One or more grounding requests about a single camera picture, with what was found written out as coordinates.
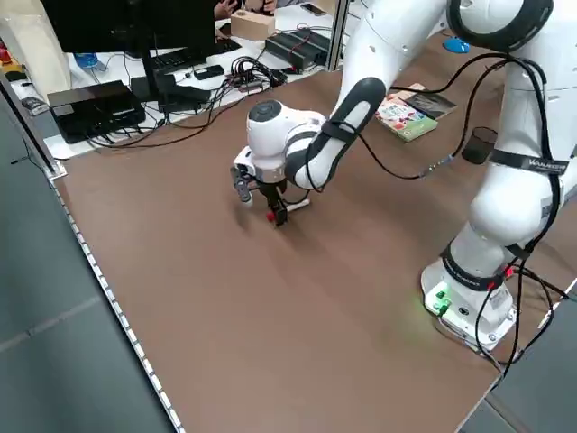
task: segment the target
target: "cardboard box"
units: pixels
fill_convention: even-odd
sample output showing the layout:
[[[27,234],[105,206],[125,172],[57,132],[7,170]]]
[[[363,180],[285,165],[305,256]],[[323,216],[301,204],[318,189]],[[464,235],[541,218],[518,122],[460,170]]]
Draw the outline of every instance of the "cardboard box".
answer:
[[[231,34],[251,41],[264,41],[275,32],[274,16],[236,11],[231,16]]]

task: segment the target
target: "book cover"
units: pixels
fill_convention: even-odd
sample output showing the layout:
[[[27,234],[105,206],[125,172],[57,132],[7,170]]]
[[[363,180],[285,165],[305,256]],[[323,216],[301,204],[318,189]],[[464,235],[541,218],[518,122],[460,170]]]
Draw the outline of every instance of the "book cover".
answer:
[[[408,88],[413,88],[414,90],[425,90],[426,89],[426,87],[423,86],[421,83],[411,84]],[[409,99],[413,95],[415,95],[415,92],[411,92],[410,90],[400,90],[397,93],[390,93],[387,96],[387,99],[396,98],[396,99],[402,99],[404,101],[406,99]]]
[[[439,120],[452,113],[457,107],[446,97],[437,94],[425,95],[416,93],[405,99],[405,102],[434,120]]]
[[[435,120],[396,98],[385,99],[380,105],[376,117],[390,131],[406,142],[433,131],[438,125]]]

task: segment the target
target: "person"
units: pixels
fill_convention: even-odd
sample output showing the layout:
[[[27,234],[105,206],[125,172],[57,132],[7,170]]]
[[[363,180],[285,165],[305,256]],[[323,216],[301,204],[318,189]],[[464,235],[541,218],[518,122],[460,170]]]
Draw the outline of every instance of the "person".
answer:
[[[215,20],[224,20],[244,4],[249,11],[273,13],[277,7],[285,7],[305,3],[307,0],[221,0],[215,6]]]

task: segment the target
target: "keyboard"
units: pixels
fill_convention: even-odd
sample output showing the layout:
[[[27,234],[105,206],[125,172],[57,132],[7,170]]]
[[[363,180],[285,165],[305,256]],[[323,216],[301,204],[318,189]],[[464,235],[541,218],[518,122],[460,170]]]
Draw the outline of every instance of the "keyboard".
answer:
[[[232,39],[219,39],[209,55],[224,54],[239,48],[241,48],[241,45]],[[170,74],[170,72],[192,68],[203,63],[206,63],[206,57],[199,54],[198,50],[190,48],[183,48],[152,57],[152,69],[157,74]]]

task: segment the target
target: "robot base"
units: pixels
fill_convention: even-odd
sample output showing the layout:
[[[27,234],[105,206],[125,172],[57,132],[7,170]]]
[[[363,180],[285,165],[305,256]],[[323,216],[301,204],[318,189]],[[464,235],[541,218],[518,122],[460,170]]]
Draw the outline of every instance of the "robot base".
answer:
[[[486,292],[478,292],[463,287],[446,271],[442,261],[427,266],[421,275],[421,288],[424,292],[425,307],[434,315],[448,305],[443,322],[451,328],[475,352],[479,352],[475,340],[475,321]],[[517,309],[513,306],[511,294],[502,284],[491,294],[479,325],[479,341],[488,351],[499,343],[517,319]]]

